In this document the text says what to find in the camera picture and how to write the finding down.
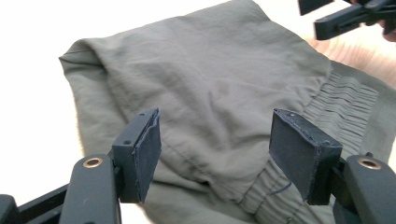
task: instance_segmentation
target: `black plastic arm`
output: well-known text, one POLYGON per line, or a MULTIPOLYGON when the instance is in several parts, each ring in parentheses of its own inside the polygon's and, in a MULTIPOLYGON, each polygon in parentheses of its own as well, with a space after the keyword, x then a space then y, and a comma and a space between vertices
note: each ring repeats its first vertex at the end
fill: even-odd
POLYGON ((340 157, 341 144, 302 116, 274 110, 270 154, 311 205, 335 199, 337 224, 396 220, 396 175, 372 155, 340 157))

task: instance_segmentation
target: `green pants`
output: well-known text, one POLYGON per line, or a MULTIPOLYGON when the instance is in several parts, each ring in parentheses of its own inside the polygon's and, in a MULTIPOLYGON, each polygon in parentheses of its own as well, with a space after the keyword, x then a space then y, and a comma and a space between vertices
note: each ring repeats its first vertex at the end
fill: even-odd
POLYGON ((387 161, 396 92, 334 63, 249 0, 107 38, 61 58, 86 154, 106 153, 128 121, 162 111, 163 153, 143 205, 155 223, 334 223, 308 206, 268 153, 274 108, 387 161))

